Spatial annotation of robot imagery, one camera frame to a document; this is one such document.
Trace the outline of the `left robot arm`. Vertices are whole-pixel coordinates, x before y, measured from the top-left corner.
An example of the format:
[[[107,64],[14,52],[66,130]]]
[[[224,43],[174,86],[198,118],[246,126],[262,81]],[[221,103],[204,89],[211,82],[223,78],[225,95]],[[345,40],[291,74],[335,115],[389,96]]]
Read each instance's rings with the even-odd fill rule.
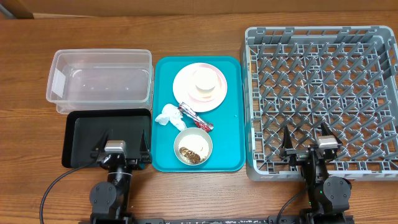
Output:
[[[132,172],[151,162],[148,149],[139,150],[137,159],[128,159],[122,149],[100,153],[97,163],[108,171],[108,177],[91,189],[90,223],[136,223],[133,214],[127,211]]]

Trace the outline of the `grey bowl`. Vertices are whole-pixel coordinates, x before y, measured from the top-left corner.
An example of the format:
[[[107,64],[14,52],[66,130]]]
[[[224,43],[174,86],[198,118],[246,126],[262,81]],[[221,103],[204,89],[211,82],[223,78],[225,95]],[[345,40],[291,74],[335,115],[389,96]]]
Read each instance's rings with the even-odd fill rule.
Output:
[[[201,163],[199,163],[199,164],[190,164],[190,163],[187,163],[187,162],[182,158],[182,156],[180,155],[180,153],[179,153],[179,151],[178,151],[178,144],[179,144],[179,142],[181,141],[181,139],[182,139],[183,137],[185,137],[185,136],[187,136],[187,135],[189,135],[189,134],[197,134],[197,135],[200,135],[200,136],[204,137],[204,138],[206,139],[208,145],[209,145],[210,152],[209,152],[208,157],[207,157],[203,162],[201,162]],[[188,165],[188,166],[199,166],[199,165],[205,163],[205,162],[210,158],[211,153],[212,153],[212,150],[213,150],[213,141],[212,141],[212,139],[210,138],[210,135],[209,135],[206,131],[204,131],[204,130],[202,130],[202,129],[200,129],[200,128],[187,128],[187,129],[181,131],[181,132],[177,135],[177,137],[175,138],[175,141],[174,141],[174,152],[175,152],[175,155],[177,156],[177,159],[178,159],[179,161],[181,161],[182,163]]]

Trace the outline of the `brown food piece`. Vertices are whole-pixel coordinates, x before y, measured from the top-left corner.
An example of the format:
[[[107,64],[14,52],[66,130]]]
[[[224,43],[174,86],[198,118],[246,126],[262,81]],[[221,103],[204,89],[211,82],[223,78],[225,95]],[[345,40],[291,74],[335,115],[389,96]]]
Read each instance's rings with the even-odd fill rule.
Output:
[[[201,162],[201,157],[197,153],[187,149],[186,147],[181,147],[179,149],[179,152],[191,164],[198,164]]]

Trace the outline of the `white rice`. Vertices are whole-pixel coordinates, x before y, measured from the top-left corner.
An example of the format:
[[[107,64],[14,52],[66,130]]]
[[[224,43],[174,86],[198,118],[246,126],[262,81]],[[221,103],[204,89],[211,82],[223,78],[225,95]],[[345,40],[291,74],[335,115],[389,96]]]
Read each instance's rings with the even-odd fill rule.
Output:
[[[187,149],[197,153],[201,157],[201,162],[203,162],[208,157],[210,152],[210,148],[206,139],[197,134],[189,134],[183,137],[178,144],[178,151],[181,147],[186,147]],[[182,158],[187,163],[190,163],[183,156]]]

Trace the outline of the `white tissue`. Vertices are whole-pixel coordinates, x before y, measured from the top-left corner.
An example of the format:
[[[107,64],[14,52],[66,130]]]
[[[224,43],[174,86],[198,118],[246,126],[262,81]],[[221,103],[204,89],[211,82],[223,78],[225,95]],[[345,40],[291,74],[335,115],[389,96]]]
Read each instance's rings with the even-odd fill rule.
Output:
[[[155,118],[155,122],[163,126],[171,123],[179,131],[183,131],[187,128],[187,126],[182,118],[183,113],[176,106],[169,103],[163,107],[161,114]]]

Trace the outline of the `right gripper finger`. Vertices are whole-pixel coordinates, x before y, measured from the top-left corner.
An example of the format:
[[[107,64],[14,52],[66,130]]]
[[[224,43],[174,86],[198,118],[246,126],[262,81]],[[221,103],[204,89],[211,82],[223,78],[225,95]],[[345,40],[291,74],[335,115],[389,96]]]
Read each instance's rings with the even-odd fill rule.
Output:
[[[342,145],[342,141],[336,136],[335,133],[333,133],[330,128],[328,127],[328,125],[326,124],[326,122],[322,122],[322,124],[320,125],[321,127],[321,131],[322,131],[322,136],[333,136],[335,138],[335,140],[337,141],[337,143],[339,145]]]
[[[284,137],[283,137],[283,141],[282,141],[282,147],[285,150],[291,150],[293,148],[292,140],[290,138],[290,131],[288,129],[288,126],[284,127]]]

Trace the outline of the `white paper cup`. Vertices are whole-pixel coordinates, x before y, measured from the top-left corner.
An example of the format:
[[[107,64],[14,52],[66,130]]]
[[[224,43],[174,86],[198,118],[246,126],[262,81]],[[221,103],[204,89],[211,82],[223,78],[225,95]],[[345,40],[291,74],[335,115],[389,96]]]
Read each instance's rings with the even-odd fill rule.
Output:
[[[208,93],[214,90],[218,77],[210,68],[199,68],[193,74],[193,79],[198,90]]]

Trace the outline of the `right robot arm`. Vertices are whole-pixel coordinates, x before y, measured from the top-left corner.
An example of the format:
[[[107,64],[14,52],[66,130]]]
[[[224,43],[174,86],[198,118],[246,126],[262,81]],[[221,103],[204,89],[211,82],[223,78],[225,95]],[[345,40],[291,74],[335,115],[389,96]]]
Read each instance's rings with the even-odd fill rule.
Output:
[[[353,223],[347,217],[351,197],[351,182],[342,177],[331,176],[326,164],[337,157],[342,141],[329,129],[326,123],[320,125],[322,135],[315,144],[305,150],[293,148],[288,127],[284,127],[284,136],[280,156],[289,160],[290,166],[300,166],[305,181],[305,189],[289,199],[279,210],[276,222],[280,223],[285,208],[297,197],[308,194],[309,208],[303,208],[294,218],[294,223]]]

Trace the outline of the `red snack wrapper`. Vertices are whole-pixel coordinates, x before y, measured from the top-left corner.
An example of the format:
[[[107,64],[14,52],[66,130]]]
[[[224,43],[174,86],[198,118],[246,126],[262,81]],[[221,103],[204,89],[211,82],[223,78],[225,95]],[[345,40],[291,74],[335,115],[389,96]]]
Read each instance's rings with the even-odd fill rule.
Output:
[[[197,115],[196,112],[194,112],[186,103],[179,103],[178,109],[183,114],[191,118],[198,128],[206,131],[207,133],[214,129],[214,126],[211,123],[208,123],[204,119],[200,118],[199,115]]]

